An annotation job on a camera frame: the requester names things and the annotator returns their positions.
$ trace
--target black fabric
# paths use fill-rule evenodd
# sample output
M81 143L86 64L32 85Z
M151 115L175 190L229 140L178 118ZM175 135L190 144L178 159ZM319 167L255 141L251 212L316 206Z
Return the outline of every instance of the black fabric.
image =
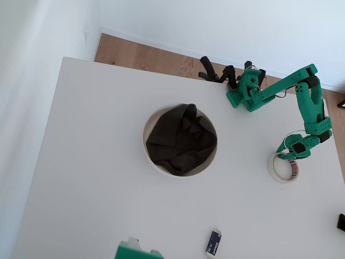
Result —
M173 175L202 164L217 144L215 129L196 112L195 104L184 104L163 114L146 142L152 162Z

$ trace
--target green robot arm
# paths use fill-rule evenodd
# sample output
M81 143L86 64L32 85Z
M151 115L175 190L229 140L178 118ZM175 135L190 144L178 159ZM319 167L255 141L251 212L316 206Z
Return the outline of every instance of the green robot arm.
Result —
M207 57L203 57L203 65L207 65L209 68L212 67ZM288 136L283 140L277 152L281 152L286 148L289 149L288 154L279 155L281 159L302 159L310 156L311 148L332 136L330 130L332 123L330 117L325 116L322 89L320 81L315 75L318 72L315 65L310 64L303 67L262 91L260 85L266 72L253 69L253 67L251 62L246 62L244 73L236 79L238 83L233 80L235 78L234 69L230 66L224 69L221 76L222 81L213 79L215 76L219 78L216 74L212 77L206 77L206 75L203 78L219 83L222 83L225 78L229 78L227 98L234 108L244 103L250 112L272 101L277 93L295 87L298 107L304 120L305 132L309 135L304 138L300 134Z

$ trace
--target white wall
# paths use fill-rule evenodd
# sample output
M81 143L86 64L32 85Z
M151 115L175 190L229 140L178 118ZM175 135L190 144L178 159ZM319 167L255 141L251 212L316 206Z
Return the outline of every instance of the white wall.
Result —
M1 259L16 242L62 58L93 60L99 37L98 0L0 2Z
M345 91L344 0L99 2L108 34L278 77L314 63L324 88Z

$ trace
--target small device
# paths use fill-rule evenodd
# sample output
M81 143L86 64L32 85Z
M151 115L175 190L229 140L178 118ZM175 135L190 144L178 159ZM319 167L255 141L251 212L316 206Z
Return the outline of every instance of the small device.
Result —
M222 237L222 232L219 229L212 231L209 244L206 248L206 256L208 258L215 258L216 252L220 243L220 238Z
M344 214L339 215L338 226L339 229L345 231L345 216Z

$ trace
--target clear tape roll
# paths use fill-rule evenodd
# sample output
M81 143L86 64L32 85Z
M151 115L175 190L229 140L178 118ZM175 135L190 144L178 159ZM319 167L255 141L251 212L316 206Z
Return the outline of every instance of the clear tape roll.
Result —
M279 152L279 153L275 153L275 154L270 156L270 158L268 160L268 163L267 163L268 172L270 173L271 177L273 179L275 179L275 181L277 181L277 182L280 182L280 183L290 183L290 182L295 181L297 179L298 175L299 175L298 164L297 164L297 162L295 160L291 160L291 159L288 160L290 165L291 165L291 169L292 169L292 175L291 175L291 177L288 180L280 177L279 174L277 173L277 171L275 170L275 168L274 168L274 159L278 155L280 155L280 154L285 155L286 153L285 152Z

